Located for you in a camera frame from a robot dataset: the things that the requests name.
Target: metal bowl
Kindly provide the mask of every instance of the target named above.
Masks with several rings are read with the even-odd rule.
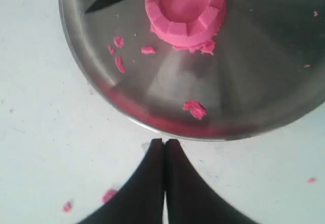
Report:
[[[325,0],[226,0],[214,56],[161,41],[150,32],[144,0],[84,15],[93,1],[59,0],[71,52],[111,104],[151,128],[238,139],[286,125],[325,100]],[[114,36],[125,38],[117,54],[126,74],[107,50]],[[146,45],[157,53],[141,54]],[[207,109],[203,120],[182,110],[188,100]]]

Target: stainless steel bowl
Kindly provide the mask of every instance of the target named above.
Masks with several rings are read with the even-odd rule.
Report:
[[[93,1],[59,0],[71,52],[110,103],[149,127],[231,140],[286,125],[325,100],[325,0],[226,0],[214,56],[161,41],[150,32],[144,0],[84,15]],[[117,54],[126,74],[107,50],[116,35],[125,38]],[[157,54],[141,54],[145,45]],[[205,106],[202,121],[182,110],[187,100]]]

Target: white floor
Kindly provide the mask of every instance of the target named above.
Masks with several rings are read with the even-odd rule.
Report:
[[[129,178],[144,143],[167,137],[122,116],[87,84],[57,0],[0,0],[0,11],[0,223],[76,223]],[[324,122],[322,105],[263,136],[182,145],[210,186],[256,221],[321,224]],[[73,209],[63,213],[67,200]]]

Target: white surface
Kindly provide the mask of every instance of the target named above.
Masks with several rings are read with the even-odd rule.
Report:
[[[0,10],[0,223],[73,224],[123,185],[142,144],[161,135],[87,85],[57,0],[0,0]],[[182,145],[222,197],[262,224],[323,224],[324,117],[323,105],[263,136]],[[308,184],[310,177],[318,181]]]

